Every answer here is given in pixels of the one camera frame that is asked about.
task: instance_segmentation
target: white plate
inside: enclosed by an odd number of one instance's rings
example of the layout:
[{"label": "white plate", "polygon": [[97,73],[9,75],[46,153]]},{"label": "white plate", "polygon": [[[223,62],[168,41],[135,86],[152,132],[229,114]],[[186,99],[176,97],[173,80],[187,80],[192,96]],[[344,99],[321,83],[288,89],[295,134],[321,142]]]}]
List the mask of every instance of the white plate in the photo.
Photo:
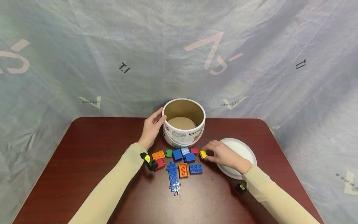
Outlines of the white plate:
[{"label": "white plate", "polygon": [[[241,155],[245,159],[249,160],[252,164],[257,165],[256,157],[253,151],[250,149],[249,146],[247,146],[245,143],[243,143],[240,140],[234,139],[234,138],[224,138],[220,140],[222,143],[230,147],[232,150],[234,150],[237,154]],[[227,176],[236,179],[236,180],[242,180],[242,176],[239,172],[234,170],[233,168],[219,165],[219,169],[225,173]]]}]

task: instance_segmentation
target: wooden table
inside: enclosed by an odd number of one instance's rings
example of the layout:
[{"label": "wooden table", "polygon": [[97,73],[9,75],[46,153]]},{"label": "wooden table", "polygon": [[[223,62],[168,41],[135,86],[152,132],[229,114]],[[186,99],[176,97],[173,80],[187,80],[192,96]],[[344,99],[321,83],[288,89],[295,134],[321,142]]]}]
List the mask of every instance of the wooden table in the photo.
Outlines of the wooden table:
[{"label": "wooden table", "polygon": [[[144,118],[76,119],[69,127],[15,224],[65,224],[93,188],[114,167],[127,147],[141,134]],[[265,122],[259,119],[207,119],[195,145],[236,138],[255,153],[258,166],[321,223],[318,212],[289,165]],[[171,148],[159,134],[153,152]],[[237,181],[227,178],[216,164],[205,162],[203,174],[180,180],[178,196],[169,189],[166,170],[138,172],[108,223],[229,224],[274,223],[252,195],[236,194]]]}]

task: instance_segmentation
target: beige sleeve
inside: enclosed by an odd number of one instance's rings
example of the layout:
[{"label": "beige sleeve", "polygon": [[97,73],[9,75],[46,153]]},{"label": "beige sleeve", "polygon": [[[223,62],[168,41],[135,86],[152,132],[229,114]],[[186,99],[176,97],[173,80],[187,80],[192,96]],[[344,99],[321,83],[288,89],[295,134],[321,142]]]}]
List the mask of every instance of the beige sleeve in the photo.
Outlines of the beige sleeve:
[{"label": "beige sleeve", "polygon": [[256,165],[243,175],[247,189],[280,224],[318,223],[295,199]]},{"label": "beige sleeve", "polygon": [[106,224],[128,183],[143,165],[140,153],[147,151],[132,144],[116,166],[98,183],[69,224]]}]

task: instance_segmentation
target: yellow brick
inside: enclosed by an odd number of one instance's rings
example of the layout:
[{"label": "yellow brick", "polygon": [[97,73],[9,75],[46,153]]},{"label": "yellow brick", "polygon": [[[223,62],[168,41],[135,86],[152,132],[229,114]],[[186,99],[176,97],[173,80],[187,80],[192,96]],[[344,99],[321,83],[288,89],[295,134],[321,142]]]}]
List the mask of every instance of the yellow brick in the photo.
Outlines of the yellow brick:
[{"label": "yellow brick", "polygon": [[201,159],[204,159],[205,157],[208,156],[208,155],[206,155],[206,152],[204,150],[200,150],[199,154],[200,154]]}]

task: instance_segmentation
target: blue connector piece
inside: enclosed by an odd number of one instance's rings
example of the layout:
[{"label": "blue connector piece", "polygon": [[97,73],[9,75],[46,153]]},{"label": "blue connector piece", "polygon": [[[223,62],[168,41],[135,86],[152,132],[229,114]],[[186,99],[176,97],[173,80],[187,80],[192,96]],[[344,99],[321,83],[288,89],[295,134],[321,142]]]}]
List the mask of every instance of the blue connector piece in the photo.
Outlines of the blue connector piece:
[{"label": "blue connector piece", "polygon": [[167,166],[167,171],[169,174],[169,181],[170,181],[169,188],[171,189],[172,192],[174,192],[174,196],[179,195],[179,190],[181,186],[181,184],[179,183],[179,177],[176,170],[177,167],[175,166],[175,164],[170,162]]},{"label": "blue connector piece", "polygon": [[173,150],[173,160],[174,162],[181,161],[183,159],[182,153],[179,149]]},{"label": "blue connector piece", "polygon": [[184,156],[185,154],[190,153],[190,151],[189,151],[189,148],[188,148],[188,147],[186,147],[186,148],[182,148],[182,149],[180,149],[180,150],[182,151],[183,156]]},{"label": "blue connector piece", "polygon": [[193,152],[187,153],[184,155],[184,162],[186,163],[193,163],[195,162],[195,154]]},{"label": "blue connector piece", "polygon": [[200,164],[191,164],[189,166],[189,172],[190,174],[202,174],[203,173],[203,169],[202,166]]}]

